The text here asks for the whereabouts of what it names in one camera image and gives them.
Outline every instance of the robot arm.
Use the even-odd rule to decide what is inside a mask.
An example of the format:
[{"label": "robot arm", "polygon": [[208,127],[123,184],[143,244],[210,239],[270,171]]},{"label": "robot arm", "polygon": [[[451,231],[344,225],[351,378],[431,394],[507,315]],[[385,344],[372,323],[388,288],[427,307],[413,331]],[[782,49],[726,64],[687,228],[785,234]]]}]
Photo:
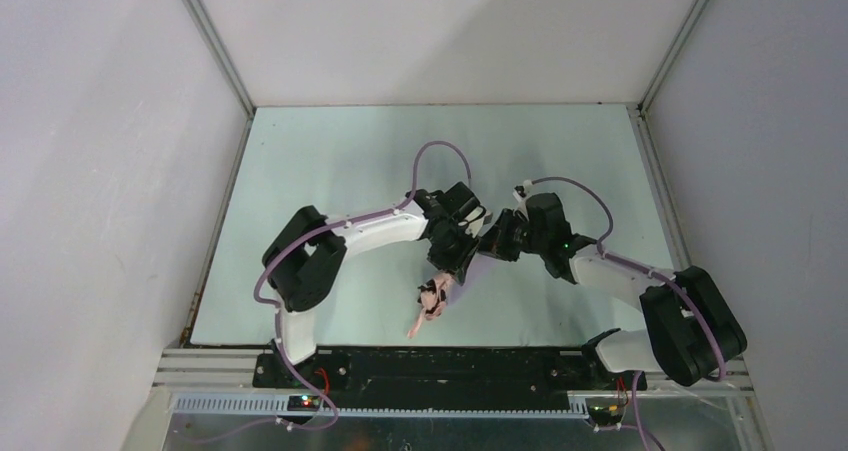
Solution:
[{"label": "robot arm", "polygon": [[596,240],[572,232],[556,194],[529,195],[525,186],[518,186],[515,197],[517,208],[503,210],[481,238],[481,254],[505,261],[517,260],[522,252],[536,254],[554,278],[604,290],[643,313],[645,330],[613,330],[584,346],[584,354],[607,371],[662,371],[690,386],[717,367],[704,333],[667,281],[686,290],[725,360],[747,347],[739,323],[703,269],[657,269],[607,251]]},{"label": "robot arm", "polygon": [[[292,363],[311,356],[315,344],[315,307],[329,296],[342,263],[357,254],[402,241],[428,239],[428,261],[462,283],[489,214],[463,183],[447,192],[418,190],[413,200],[392,214],[322,233],[287,255],[268,282],[283,303],[284,349]],[[305,233],[324,226],[327,217],[314,206],[301,208],[262,257],[268,264]]]}]

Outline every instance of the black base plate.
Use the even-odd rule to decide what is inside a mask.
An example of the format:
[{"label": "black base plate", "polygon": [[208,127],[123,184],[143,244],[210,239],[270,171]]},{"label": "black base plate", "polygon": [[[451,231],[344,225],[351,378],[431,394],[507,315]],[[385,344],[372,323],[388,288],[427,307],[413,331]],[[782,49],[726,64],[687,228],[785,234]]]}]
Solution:
[{"label": "black base plate", "polygon": [[[257,359],[255,388],[301,388],[276,349]],[[319,347],[297,370],[344,408],[480,410],[568,409],[567,391],[615,390],[632,373],[598,373],[580,348]]]}]

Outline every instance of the pale green surface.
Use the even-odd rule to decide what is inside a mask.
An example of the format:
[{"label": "pale green surface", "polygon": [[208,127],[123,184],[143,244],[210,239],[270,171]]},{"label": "pale green surface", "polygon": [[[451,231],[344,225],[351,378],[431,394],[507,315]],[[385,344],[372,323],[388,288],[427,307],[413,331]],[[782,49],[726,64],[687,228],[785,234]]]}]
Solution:
[{"label": "pale green surface", "polygon": [[[264,344],[273,310],[253,301],[260,259],[292,214],[313,204],[340,215],[402,197],[412,159],[434,139],[468,157],[473,188],[495,214],[514,207],[513,186],[567,176],[588,185],[615,217],[611,249],[670,267],[648,178],[623,105],[390,106],[261,108],[253,122],[195,323],[194,344]],[[464,179],[447,148],[421,161],[419,188]],[[579,233],[598,236],[606,218],[582,191],[546,184]],[[613,327],[643,327],[641,315],[590,290],[548,276],[538,257],[502,263],[413,341],[416,287],[432,269],[428,243],[401,243],[360,255],[339,273],[319,306],[322,344],[515,346],[579,344]],[[263,295],[272,296],[266,286]]]}]

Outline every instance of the white enclosure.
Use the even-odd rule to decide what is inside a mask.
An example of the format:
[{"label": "white enclosure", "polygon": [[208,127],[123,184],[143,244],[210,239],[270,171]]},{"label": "white enclosure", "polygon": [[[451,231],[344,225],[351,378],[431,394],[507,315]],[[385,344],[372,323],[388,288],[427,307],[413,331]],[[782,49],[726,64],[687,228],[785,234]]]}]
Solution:
[{"label": "white enclosure", "polygon": [[203,0],[257,106],[636,102],[692,0]]},{"label": "white enclosure", "polygon": [[[257,350],[176,348],[267,342],[270,313],[252,307],[251,281],[291,212],[384,204],[405,191],[406,163],[430,138],[459,141],[496,206],[534,171],[578,177],[621,217],[617,250],[710,271],[748,351],[731,363],[730,387],[695,389],[712,399],[697,406],[732,419],[686,436],[674,423],[692,421],[670,419],[666,445],[718,429],[743,451],[844,448],[846,3],[0,0],[0,448],[119,449],[153,382],[160,408],[124,444],[161,449],[165,395],[196,384],[180,366],[209,371],[192,364],[206,351],[231,366],[210,373],[216,386],[250,389]],[[396,106],[481,103],[492,106]],[[480,139],[510,129],[521,134]],[[522,143],[535,154],[505,151]],[[425,171],[436,187],[455,181],[447,152],[426,159],[438,164]],[[321,171],[297,175],[298,162]],[[597,235],[594,203],[557,191],[579,203],[569,216],[578,232]],[[341,290],[404,287],[424,277],[422,253],[410,244],[363,255]],[[389,277],[373,270],[416,259]],[[515,275],[553,293],[525,261],[493,282]],[[526,314],[579,311],[569,342],[639,324],[567,289],[570,301]],[[391,329],[369,323],[360,343],[397,344],[409,316],[396,301]],[[560,331],[543,321],[534,326]],[[335,322],[322,338],[354,328]],[[474,344],[429,331],[421,344]],[[496,341],[524,332],[496,331],[474,339],[513,344]],[[679,396],[663,379],[649,377],[646,397]],[[668,414],[646,401],[657,406],[651,420]],[[603,438],[640,445],[638,435]]]}]

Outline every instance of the gray wall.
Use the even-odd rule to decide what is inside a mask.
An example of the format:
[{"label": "gray wall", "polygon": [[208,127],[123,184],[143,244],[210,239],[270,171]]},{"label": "gray wall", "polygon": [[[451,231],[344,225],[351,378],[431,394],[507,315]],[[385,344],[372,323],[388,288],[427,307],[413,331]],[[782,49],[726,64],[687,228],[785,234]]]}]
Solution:
[{"label": "gray wall", "polygon": [[627,102],[692,0],[204,0],[259,106]]},{"label": "gray wall", "polygon": [[714,0],[650,110],[778,449],[845,449],[848,0]]},{"label": "gray wall", "polygon": [[180,0],[0,15],[0,449],[119,449],[245,116]]}]

